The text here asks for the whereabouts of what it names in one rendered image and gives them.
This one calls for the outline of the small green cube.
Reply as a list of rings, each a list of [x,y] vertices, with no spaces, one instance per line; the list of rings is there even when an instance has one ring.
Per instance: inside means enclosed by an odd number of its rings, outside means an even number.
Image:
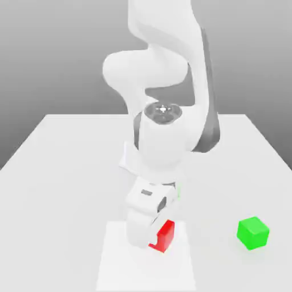
[[[250,217],[239,221],[237,238],[247,250],[263,247],[267,244],[270,229],[258,217]]]

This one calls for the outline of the small red cube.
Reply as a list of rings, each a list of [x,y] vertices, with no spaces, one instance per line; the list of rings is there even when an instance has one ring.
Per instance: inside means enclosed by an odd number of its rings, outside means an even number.
[[[174,232],[175,222],[167,220],[166,223],[161,227],[161,229],[157,233],[157,243],[155,245],[148,244],[148,246],[152,249],[164,253],[168,249],[174,238]]]

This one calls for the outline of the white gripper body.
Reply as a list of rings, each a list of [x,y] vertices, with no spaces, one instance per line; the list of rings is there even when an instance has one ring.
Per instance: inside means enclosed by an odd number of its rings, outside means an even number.
[[[146,248],[149,244],[157,244],[157,233],[165,223],[165,214],[156,218],[128,209],[126,234],[128,242],[138,248]]]

